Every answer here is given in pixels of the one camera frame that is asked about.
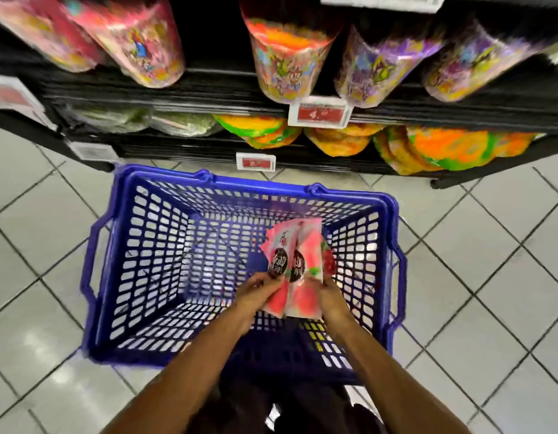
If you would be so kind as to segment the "orange and green snack bag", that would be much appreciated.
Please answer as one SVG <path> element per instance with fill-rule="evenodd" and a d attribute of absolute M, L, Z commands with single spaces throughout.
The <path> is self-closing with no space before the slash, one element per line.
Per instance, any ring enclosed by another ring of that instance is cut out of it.
<path fill-rule="evenodd" d="M 403 125 L 390 125 L 370 137 L 380 157 L 399 175 L 410 176 L 422 172 L 441 171 L 418 152 L 407 136 Z"/>
<path fill-rule="evenodd" d="M 493 158 L 510 158 L 523 154 L 529 145 L 539 136 L 538 133 L 495 132 Z"/>
<path fill-rule="evenodd" d="M 385 129 L 374 123 L 349 123 L 346 128 L 304 128 L 304 135 L 330 157 L 351 157 L 362 152 L 370 137 Z"/>
<path fill-rule="evenodd" d="M 489 131 L 407 126 L 406 133 L 415 151 L 434 166 L 449 171 L 463 171 L 491 162 L 498 140 Z"/>
<path fill-rule="evenodd" d="M 288 146 L 302 134 L 303 129 L 288 125 L 283 117 L 212 115 L 228 132 L 242 138 L 258 150 Z"/>

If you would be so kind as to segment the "blue plastic shopping basket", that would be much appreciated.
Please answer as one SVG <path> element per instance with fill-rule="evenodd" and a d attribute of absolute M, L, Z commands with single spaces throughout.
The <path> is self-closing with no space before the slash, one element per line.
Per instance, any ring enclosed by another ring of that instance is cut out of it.
<path fill-rule="evenodd" d="M 351 312 L 391 354 L 407 297 L 393 196 L 126 165 L 88 239 L 84 356 L 166 366 L 230 306 L 237 285 L 265 270 L 266 230 L 295 218 L 322 219 Z"/>

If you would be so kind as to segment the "person's dark trousers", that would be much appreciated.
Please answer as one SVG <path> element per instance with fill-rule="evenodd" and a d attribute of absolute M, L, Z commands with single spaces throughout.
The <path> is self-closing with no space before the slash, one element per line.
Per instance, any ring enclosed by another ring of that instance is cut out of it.
<path fill-rule="evenodd" d="M 224 376 L 184 434 L 388 434 L 343 385 Z"/>

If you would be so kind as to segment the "white paper shelf label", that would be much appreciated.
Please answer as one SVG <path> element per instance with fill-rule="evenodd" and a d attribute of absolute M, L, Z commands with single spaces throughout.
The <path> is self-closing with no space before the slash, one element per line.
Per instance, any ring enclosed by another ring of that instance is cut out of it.
<path fill-rule="evenodd" d="M 121 157 L 111 145 L 79 141 L 66 141 L 66 145 L 84 161 L 102 161 L 113 164 L 123 163 Z"/>

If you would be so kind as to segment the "orange cartoon snack bag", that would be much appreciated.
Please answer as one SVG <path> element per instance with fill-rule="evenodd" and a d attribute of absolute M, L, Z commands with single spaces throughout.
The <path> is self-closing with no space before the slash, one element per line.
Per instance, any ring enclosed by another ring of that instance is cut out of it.
<path fill-rule="evenodd" d="M 259 86 L 270 100 L 309 97 L 345 13 L 319 0 L 239 0 Z"/>

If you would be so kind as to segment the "person's left forearm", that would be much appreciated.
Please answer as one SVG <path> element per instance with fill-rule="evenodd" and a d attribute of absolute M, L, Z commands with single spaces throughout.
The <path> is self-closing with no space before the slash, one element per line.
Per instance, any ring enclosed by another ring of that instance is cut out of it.
<path fill-rule="evenodd" d="M 257 307 L 236 301 L 206 326 L 100 434 L 183 434 L 205 403 Z"/>

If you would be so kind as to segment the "person's left hand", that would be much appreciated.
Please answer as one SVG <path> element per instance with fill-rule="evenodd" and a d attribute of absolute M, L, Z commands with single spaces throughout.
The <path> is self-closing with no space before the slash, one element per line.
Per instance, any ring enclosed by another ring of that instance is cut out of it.
<path fill-rule="evenodd" d="M 251 327 L 255 314 L 281 288 L 284 280 L 284 275 L 274 278 L 268 272 L 256 272 L 237 288 L 233 308 L 238 311 L 247 329 Z"/>

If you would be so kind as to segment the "red and white price tag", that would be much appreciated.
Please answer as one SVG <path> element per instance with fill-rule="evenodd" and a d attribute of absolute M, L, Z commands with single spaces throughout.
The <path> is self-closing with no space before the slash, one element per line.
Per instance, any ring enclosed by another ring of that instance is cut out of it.
<path fill-rule="evenodd" d="M 58 125 L 46 115 L 46 108 L 17 77 L 0 75 L 0 110 L 15 111 L 53 130 Z"/>
<path fill-rule="evenodd" d="M 240 171 L 274 172 L 276 157 L 272 154 L 236 153 L 236 165 Z"/>
<path fill-rule="evenodd" d="M 338 96 L 310 95 L 289 107 L 288 125 L 292 127 L 342 130 L 354 106 Z"/>
<path fill-rule="evenodd" d="M 320 0 L 323 5 L 433 14 L 445 0 Z"/>

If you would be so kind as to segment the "black store shelf unit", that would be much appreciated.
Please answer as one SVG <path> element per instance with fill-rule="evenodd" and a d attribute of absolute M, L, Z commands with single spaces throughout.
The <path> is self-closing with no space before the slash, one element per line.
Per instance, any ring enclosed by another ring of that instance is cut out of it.
<path fill-rule="evenodd" d="M 19 77 L 45 106 L 46 116 L 58 129 L 31 123 L 12 110 L 0 110 L 0 128 L 39 147 L 103 172 L 114 166 L 105 161 L 80 159 L 68 142 L 84 142 L 112 147 L 125 159 L 192 160 L 230 164 L 237 152 L 253 152 L 235 135 L 197 138 L 159 135 L 143 130 L 137 135 L 112 135 L 79 123 L 67 107 L 138 106 L 157 110 L 237 116 L 287 117 L 288 106 L 268 99 L 256 75 L 246 27 L 239 8 L 230 1 L 213 11 L 215 21 L 229 33 L 232 50 L 206 50 L 206 27 L 189 14 L 175 14 L 183 32 L 197 32 L 197 43 L 189 38 L 190 68 L 173 86 L 152 89 L 138 85 L 113 64 L 85 73 L 70 73 L 47 62 L 36 50 L 0 26 L 0 75 Z M 489 165 L 460 172 L 422 172 L 434 181 L 433 188 L 447 189 L 510 168 L 558 155 L 558 66 L 544 56 L 534 56 L 516 65 L 487 86 L 459 102 L 442 102 L 429 95 L 421 81 L 424 68 L 416 68 L 375 108 L 354 110 L 352 123 L 406 124 L 462 130 L 536 132 L 543 134 L 527 151 L 512 160 L 494 160 Z"/>

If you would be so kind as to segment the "person's right forearm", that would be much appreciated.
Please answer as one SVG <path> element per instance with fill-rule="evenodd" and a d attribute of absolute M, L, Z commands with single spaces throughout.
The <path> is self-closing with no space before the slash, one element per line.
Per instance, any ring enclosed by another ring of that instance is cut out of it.
<path fill-rule="evenodd" d="M 417 382 L 362 328 L 350 311 L 325 314 L 340 345 L 392 434 L 471 434 L 457 416 Z"/>

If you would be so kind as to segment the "pink snack packet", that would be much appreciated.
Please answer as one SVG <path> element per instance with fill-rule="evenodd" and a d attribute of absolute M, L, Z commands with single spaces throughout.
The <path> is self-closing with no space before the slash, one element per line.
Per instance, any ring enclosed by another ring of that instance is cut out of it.
<path fill-rule="evenodd" d="M 321 241 L 321 259 L 323 280 L 333 278 L 338 271 L 338 264 L 335 261 L 332 249 L 324 238 Z"/>
<path fill-rule="evenodd" d="M 290 277 L 297 235 L 301 227 L 299 219 L 287 220 L 276 224 L 266 232 L 266 242 L 261 250 L 268 260 L 268 274 L 272 278 L 281 278 L 280 288 L 272 294 L 263 311 L 276 318 L 283 318 L 290 290 Z"/>
<path fill-rule="evenodd" d="M 303 219 L 299 226 L 285 315 L 317 321 L 321 319 L 322 312 L 309 279 L 320 283 L 324 281 L 322 219 Z"/>

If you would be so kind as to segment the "pink cartoon snack bag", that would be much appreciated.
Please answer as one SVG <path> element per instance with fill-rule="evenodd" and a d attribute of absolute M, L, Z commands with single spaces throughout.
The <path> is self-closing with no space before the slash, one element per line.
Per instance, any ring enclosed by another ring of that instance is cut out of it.
<path fill-rule="evenodd" d="M 58 0 L 0 0 L 0 25 L 68 72 L 87 72 L 103 62 L 97 44 Z"/>
<path fill-rule="evenodd" d="M 169 0 L 61 0 L 68 17 L 138 84 L 165 88 L 186 69 Z"/>

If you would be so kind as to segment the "person's right hand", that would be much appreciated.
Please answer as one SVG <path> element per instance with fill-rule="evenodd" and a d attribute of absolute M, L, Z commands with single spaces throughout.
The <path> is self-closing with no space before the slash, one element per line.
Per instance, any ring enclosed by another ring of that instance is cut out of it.
<path fill-rule="evenodd" d="M 330 293 L 324 303 L 319 303 L 323 320 L 332 333 L 345 331 L 355 323 L 354 317 L 341 293 L 339 286 L 330 278 Z"/>

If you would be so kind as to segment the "purple cartoon snack bag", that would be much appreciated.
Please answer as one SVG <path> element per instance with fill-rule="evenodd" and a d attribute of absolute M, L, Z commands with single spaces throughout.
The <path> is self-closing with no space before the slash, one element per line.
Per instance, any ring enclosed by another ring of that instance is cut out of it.
<path fill-rule="evenodd" d="M 423 86 L 440 101 L 461 101 L 549 42 L 543 32 L 525 29 L 519 21 L 505 26 L 471 16 L 424 71 Z"/>
<path fill-rule="evenodd" d="M 446 27 L 434 20 L 404 18 L 354 21 L 334 77 L 339 97 L 355 108 L 374 108 L 424 59 L 445 43 Z"/>

